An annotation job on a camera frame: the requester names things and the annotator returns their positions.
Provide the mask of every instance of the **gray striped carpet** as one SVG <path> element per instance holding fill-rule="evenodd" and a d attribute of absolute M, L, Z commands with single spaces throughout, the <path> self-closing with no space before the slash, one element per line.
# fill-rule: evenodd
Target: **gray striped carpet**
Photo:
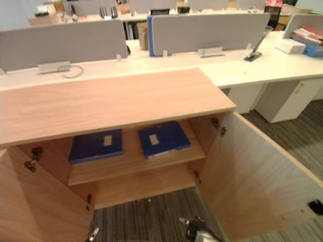
<path fill-rule="evenodd" d="M 315 101 L 296 120 L 269 124 L 257 112 L 244 117 L 323 179 L 323 100 Z M 178 217 L 204 218 L 218 236 L 223 234 L 197 189 L 186 189 L 100 209 L 92 228 L 100 227 L 96 242 L 184 242 L 185 226 Z M 323 218 L 274 231 L 243 242 L 322 242 Z"/>

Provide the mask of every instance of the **wooden shelf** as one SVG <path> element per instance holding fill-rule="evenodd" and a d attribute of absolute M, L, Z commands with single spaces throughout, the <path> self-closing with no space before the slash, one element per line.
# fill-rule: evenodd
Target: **wooden shelf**
<path fill-rule="evenodd" d="M 193 173 L 184 163 L 80 184 L 71 189 L 84 200 L 91 194 L 92 205 L 101 209 L 194 186 Z"/>
<path fill-rule="evenodd" d="M 205 158 L 205 154 L 187 120 L 180 125 L 191 142 L 191 147 L 146 159 L 142 151 L 138 128 L 123 130 L 123 155 L 71 166 L 68 185 L 88 183 L 158 167 Z"/>

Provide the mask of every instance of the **blue binder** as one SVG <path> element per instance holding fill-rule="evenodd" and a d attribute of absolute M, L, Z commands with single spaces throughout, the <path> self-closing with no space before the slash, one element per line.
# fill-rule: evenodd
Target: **blue binder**
<path fill-rule="evenodd" d="M 306 44 L 306 48 L 303 52 L 304 55 L 309 57 L 323 57 L 323 46 L 299 39 L 297 37 L 292 37 L 292 39 L 302 44 Z"/>
<path fill-rule="evenodd" d="M 146 158 L 191 146 L 178 122 L 170 122 L 151 129 L 139 131 Z"/>
<path fill-rule="evenodd" d="M 122 154 L 122 130 L 111 130 L 75 136 L 69 162 L 75 164 Z"/>

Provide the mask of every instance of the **metal hinge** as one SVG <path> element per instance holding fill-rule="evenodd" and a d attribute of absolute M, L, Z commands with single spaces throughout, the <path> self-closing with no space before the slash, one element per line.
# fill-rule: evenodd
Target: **metal hinge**
<path fill-rule="evenodd" d="M 25 167 L 30 170 L 31 172 L 36 171 L 36 163 L 39 161 L 41 158 L 41 155 L 43 153 L 43 148 L 42 147 L 36 147 L 31 150 L 32 153 L 32 160 L 31 161 L 26 161 L 25 162 Z"/>
<path fill-rule="evenodd" d="M 195 175 L 195 177 L 196 177 L 196 179 L 197 179 L 198 183 L 199 183 L 199 184 L 201 184 L 201 183 L 202 183 L 202 180 L 200 179 L 200 176 L 199 176 L 199 174 L 198 174 L 197 170 L 195 170 L 195 171 L 194 171 L 194 175 Z"/>
<path fill-rule="evenodd" d="M 215 129 L 220 131 L 221 137 L 223 137 L 226 134 L 227 129 L 225 127 L 220 126 L 220 122 L 216 117 L 211 118 L 211 123 Z"/>
<path fill-rule="evenodd" d="M 92 202 L 92 195 L 91 195 L 91 194 L 89 194 L 89 195 L 87 195 L 87 204 L 86 204 L 86 206 L 85 206 L 85 209 L 86 209 L 87 211 L 90 211 L 91 202 Z"/>

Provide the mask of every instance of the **office chair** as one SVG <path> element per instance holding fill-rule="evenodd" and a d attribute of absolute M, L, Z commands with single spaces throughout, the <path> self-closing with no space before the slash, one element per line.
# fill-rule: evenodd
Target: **office chair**
<path fill-rule="evenodd" d="M 269 19 L 269 22 L 267 24 L 268 26 L 271 26 L 274 29 L 277 27 L 279 16 L 281 14 L 281 9 L 282 8 L 280 8 L 280 7 L 272 7 L 272 6 L 266 6 L 264 8 L 265 13 L 271 14 L 271 18 Z"/>

